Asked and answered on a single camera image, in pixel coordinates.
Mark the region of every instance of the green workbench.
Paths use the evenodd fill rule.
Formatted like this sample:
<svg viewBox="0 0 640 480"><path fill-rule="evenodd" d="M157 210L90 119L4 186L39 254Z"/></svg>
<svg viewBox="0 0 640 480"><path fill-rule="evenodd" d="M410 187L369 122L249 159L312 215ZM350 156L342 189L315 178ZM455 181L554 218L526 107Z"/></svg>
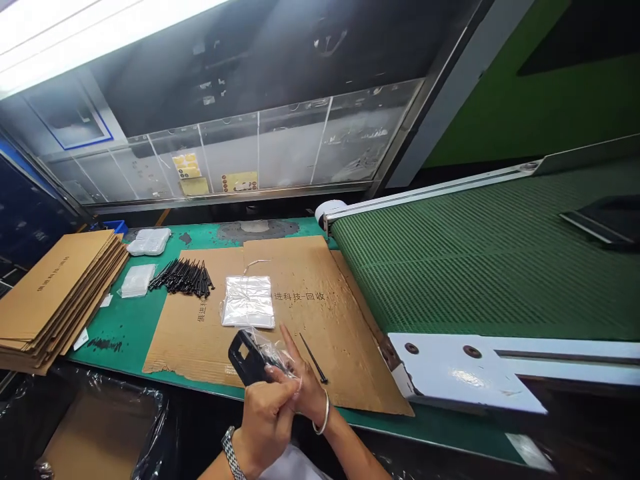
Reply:
<svg viewBox="0 0 640 480"><path fill-rule="evenodd" d="M170 228L173 235L162 255L129 259L111 289L111 304L99 309L88 328L89 338L93 341L71 352L67 358L92 367L242 400L244 390L240 388L192 381L171 371L143 373L142 367L167 292L162 288L148 292L145 297L133 299L122 299L116 292L132 266L158 263L162 268L178 257L181 250L239 247L246 240L323 235L323 231L315 218L174 225ZM329 247L337 248L333 240ZM505 428L491 416L470 415L417 404L413 404L413 409L415 418L350 409L341 409L341 412L356 427L524 464L506 437Z"/></svg>

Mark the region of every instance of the pile of black zip ties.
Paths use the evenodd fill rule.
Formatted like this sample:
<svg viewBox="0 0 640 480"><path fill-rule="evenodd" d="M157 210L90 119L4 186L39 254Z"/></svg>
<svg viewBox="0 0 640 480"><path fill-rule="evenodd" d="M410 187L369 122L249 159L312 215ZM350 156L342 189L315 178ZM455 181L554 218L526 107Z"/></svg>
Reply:
<svg viewBox="0 0 640 480"><path fill-rule="evenodd" d="M182 292L187 295L195 295L198 298L207 298L211 290L215 290L209 272L205 267L205 261L173 260L163 268L149 283L149 290L167 287L169 293Z"/></svg>

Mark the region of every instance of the flattened cardboard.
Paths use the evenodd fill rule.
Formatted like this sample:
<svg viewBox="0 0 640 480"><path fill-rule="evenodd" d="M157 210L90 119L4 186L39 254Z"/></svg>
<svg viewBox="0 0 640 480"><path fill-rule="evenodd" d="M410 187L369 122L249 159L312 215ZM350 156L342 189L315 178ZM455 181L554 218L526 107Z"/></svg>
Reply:
<svg viewBox="0 0 640 480"><path fill-rule="evenodd" d="M338 266L338 270L340 270L340 273L342 273L342 276L345 278L347 285L349 286L349 289L353 294L353 298L355 298L356 302L358 302L358 307L360 307L362 316L367 322L369 330L373 334L373 338L375 338L378 344L382 343L384 341L385 334L382 333L382 330L380 330L380 327L376 323L371 309L369 308L369 305L365 300L365 296L360 291L360 287L358 286L358 283L356 282L351 269L347 265L347 261L342 255L342 252L340 250L331 250L331 256L333 257L335 264Z"/></svg>
<svg viewBox="0 0 640 480"><path fill-rule="evenodd" d="M116 255L122 254L124 247L118 241L116 237L112 238L105 249L101 252L102 255L97 257L92 262L91 270L80 280L80 282L74 287L72 293L62 302L61 307L56 314L47 322L45 328L36 335L36 338L28 343L22 343L19 341L2 340L0 346L3 349L12 348L18 349L22 352L28 352L32 356L37 356L42 350L44 345L47 345L48 341L54 339L56 334L60 332L62 327L66 325L65 320L77 313L79 308L82 308L82 301L86 299L87 295L92 291L95 285L102 284L108 277L110 269L113 268L113 262Z"/></svg>
<svg viewBox="0 0 640 480"><path fill-rule="evenodd" d="M112 230L64 235L0 300L0 338L35 338L112 235Z"/></svg>
<svg viewBox="0 0 640 480"><path fill-rule="evenodd" d="M55 480L130 479L153 423L153 404L118 405L81 393L43 455Z"/></svg>
<svg viewBox="0 0 640 480"><path fill-rule="evenodd" d="M74 340L77 338L82 328L86 327L90 320L93 318L95 312L98 309L98 304L104 295L113 285L122 268L128 260L128 253L122 247L120 260L116 265L116 268L112 270L110 276L107 278L106 283L101 284L100 290L96 293L94 291L91 301L85 305L80 312L81 315L75 321L68 326L67 330L60 336L59 340L51 344L51 350L43 349L37 357L30 357L26 354L16 353L0 353L0 368L18 370L24 373L32 373L35 375L46 375L50 366L54 360L61 353L68 352L72 346Z"/></svg>
<svg viewBox="0 0 640 480"><path fill-rule="evenodd" d="M192 380L242 387L227 356L235 329L223 327L220 319L225 279L245 268L242 248L183 250L180 258L204 260L215 290L204 302L167 295L142 371L172 370Z"/></svg>
<svg viewBox="0 0 640 480"><path fill-rule="evenodd" d="M196 297L167 296L144 372L172 370L196 381L242 387L227 357L236 330L223 327L220 319L225 278L241 275L254 260L270 260L252 265L247 274L270 276L276 323L289 328L298 350L311 361L299 336L304 334L329 379L332 402L413 416L324 238L248 241L242 248L183 251L181 257L204 260L217 288L204 313ZM261 333L280 340L278 329Z"/></svg>
<svg viewBox="0 0 640 480"><path fill-rule="evenodd" d="M60 303L56 314L28 343L3 340L0 368L45 375L55 358L66 353L82 328L93 318L104 294L122 271L128 259L122 235L110 235L78 284ZM6 345L22 345L23 350Z"/></svg>

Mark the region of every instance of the person's right hand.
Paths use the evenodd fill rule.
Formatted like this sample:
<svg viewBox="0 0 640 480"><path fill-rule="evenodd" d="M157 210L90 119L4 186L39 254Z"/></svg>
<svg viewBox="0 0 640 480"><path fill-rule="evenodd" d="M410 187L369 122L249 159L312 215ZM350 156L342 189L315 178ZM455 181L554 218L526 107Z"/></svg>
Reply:
<svg viewBox="0 0 640 480"><path fill-rule="evenodd" d="M325 422L325 412L327 408L327 398L325 390L320 385L318 378L309 362L303 360L298 348L295 346L289 330L280 324L280 332L287 346L287 351L293 360L292 370L296 377L302 380L300 391L293 398L295 409L306 418L314 422L320 428ZM272 380L283 383L289 378L282 370L270 365L266 366L267 373Z"/></svg>

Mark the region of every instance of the green wall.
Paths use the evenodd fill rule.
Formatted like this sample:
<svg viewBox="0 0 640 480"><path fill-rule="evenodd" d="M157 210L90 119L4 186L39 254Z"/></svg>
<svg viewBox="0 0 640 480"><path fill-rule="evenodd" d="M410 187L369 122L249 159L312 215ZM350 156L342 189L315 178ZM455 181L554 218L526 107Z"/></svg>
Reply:
<svg viewBox="0 0 640 480"><path fill-rule="evenodd" d="M545 155L640 132L640 55L516 72L569 0L537 0L424 167Z"/></svg>

